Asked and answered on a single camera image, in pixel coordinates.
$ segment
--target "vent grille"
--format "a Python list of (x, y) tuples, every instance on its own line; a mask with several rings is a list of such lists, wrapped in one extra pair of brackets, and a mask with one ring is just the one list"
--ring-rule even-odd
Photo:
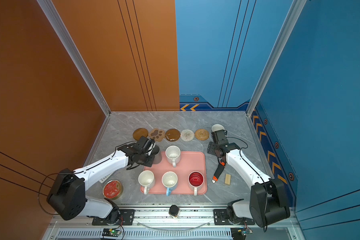
[(147, 237), (230, 237), (231, 232), (227, 230), (195, 230), (191, 232), (184, 231), (152, 231), (152, 230), (133, 230), (125, 231), (125, 237), (147, 238)]
[(96, 238), (101, 237), (102, 228), (60, 228), (58, 238)]
[[(229, 228), (204, 228), (194, 231), (160, 231), (142, 228), (124, 228), (128, 239), (232, 239)], [(58, 239), (101, 239), (103, 228), (60, 228)]]

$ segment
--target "white mug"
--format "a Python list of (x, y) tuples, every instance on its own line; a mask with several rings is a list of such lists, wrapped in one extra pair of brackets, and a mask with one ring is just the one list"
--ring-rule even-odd
[(167, 156), (167, 160), (173, 167), (176, 167), (176, 164), (180, 161), (180, 148), (176, 146), (169, 146), (165, 150), (165, 156)]
[(219, 131), (219, 130), (225, 130), (225, 128), (220, 124), (215, 124), (215, 125), (212, 126), (212, 132), (216, 132), (216, 131)]
[(167, 188), (166, 195), (169, 196), (173, 190), (177, 187), (177, 175), (174, 172), (166, 172), (164, 173), (161, 181), (164, 187)]
[(149, 170), (142, 171), (139, 175), (139, 184), (144, 187), (144, 194), (147, 195), (149, 189), (155, 185), (154, 173)]
[(193, 195), (197, 195), (197, 191), (202, 188), (204, 184), (204, 176), (201, 172), (194, 171), (188, 176), (188, 186), (193, 190)]

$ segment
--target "robotic arm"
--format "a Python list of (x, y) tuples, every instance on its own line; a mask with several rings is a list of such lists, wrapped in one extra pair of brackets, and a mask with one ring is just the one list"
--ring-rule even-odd
[(139, 165), (151, 167), (159, 151), (153, 139), (141, 137), (136, 143), (123, 145), (114, 153), (88, 166), (74, 171), (64, 169), (56, 177), (47, 202), (64, 220), (76, 216), (92, 216), (113, 224), (120, 214), (117, 205), (112, 201), (86, 196), (85, 191), (102, 177), (128, 165), (127, 170)]
[(212, 182), (217, 181), (225, 165), (229, 164), (251, 189), (249, 203), (237, 200), (228, 204), (229, 220), (238, 224), (243, 218), (251, 218), (259, 227), (265, 227), (288, 218), (290, 212), (284, 183), (260, 171), (235, 143), (228, 142), (226, 133), (225, 130), (212, 132), (213, 142), (209, 143), (208, 153), (221, 158)]
[[(288, 218), (290, 213), (284, 183), (261, 172), (235, 143), (227, 141), (226, 131), (212, 132), (212, 136), (213, 142), (208, 146), (208, 153), (221, 158), (212, 182), (217, 181), (225, 165), (229, 164), (251, 189), (250, 203), (237, 200), (228, 204), (230, 221), (240, 223), (244, 218), (252, 218), (260, 227), (264, 227)], [(64, 169), (56, 177), (47, 202), (64, 220), (76, 216), (91, 216), (113, 224), (119, 218), (118, 206), (106, 199), (86, 196), (86, 190), (102, 177), (120, 168), (129, 166), (129, 170), (139, 165), (151, 167), (159, 151), (153, 139), (141, 137), (136, 143), (123, 145), (114, 153), (88, 166), (74, 171)]]

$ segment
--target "round tin can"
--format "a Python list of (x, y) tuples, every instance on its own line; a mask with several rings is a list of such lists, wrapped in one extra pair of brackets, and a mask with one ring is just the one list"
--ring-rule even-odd
[(115, 200), (123, 193), (123, 186), (118, 180), (110, 180), (103, 187), (103, 195), (108, 199)]

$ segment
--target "yellow chevron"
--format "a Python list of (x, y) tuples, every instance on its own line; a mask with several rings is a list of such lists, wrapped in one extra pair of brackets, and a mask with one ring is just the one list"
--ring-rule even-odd
[(272, 163), (272, 172), (273, 172), (273, 174), (275, 173), (275, 167), (277, 167), (278, 169), (281, 170), (280, 166), (273, 162)]
[(269, 162), (269, 156), (270, 156), (270, 155), (272, 155), (272, 156), (276, 157), (276, 156), (275, 156), (275, 154), (274, 154), (273, 152), (268, 151), (268, 162)]
[(262, 127), (261, 123), (256, 123), (256, 132), (258, 132), (259, 126)]
[(196, 108), (198, 105), (199, 105), (199, 104), (196, 104), (195, 106), (193, 106), (193, 107), (191, 108), (191, 110), (192, 110), (192, 111), (196, 111), (195, 108)]
[(259, 116), (253, 116), (253, 124), (254, 124), (254, 119), (255, 119), (255, 118), (259, 118)]
[(262, 135), (267, 136), (267, 135), (265, 134), (265, 132), (260, 131), (260, 142), (261, 142), (261, 136), (262, 136)]
[(280, 175), (277, 175), (277, 178), (282, 180), (285, 184), (287, 184), (287, 180), (285, 180), (282, 176)]
[(184, 108), (188, 107), (189, 104), (185, 104), (180, 110), (186, 111)]

